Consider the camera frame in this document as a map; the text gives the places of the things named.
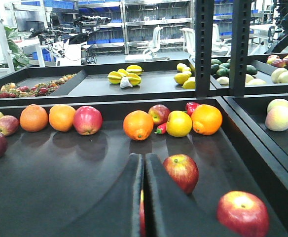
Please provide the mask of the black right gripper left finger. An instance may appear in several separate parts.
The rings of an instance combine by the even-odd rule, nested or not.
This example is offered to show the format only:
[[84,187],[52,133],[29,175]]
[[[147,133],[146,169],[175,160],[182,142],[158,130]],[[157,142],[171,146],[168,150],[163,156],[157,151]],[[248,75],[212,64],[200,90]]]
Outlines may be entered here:
[[144,158],[131,153],[110,190],[91,209],[57,232],[59,237],[139,237]]

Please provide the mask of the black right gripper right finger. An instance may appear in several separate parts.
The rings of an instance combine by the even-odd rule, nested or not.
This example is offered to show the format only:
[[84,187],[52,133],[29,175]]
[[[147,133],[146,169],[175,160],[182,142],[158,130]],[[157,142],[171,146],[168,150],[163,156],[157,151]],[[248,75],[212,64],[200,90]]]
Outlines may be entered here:
[[237,236],[187,196],[154,153],[144,158],[144,215],[148,237]]

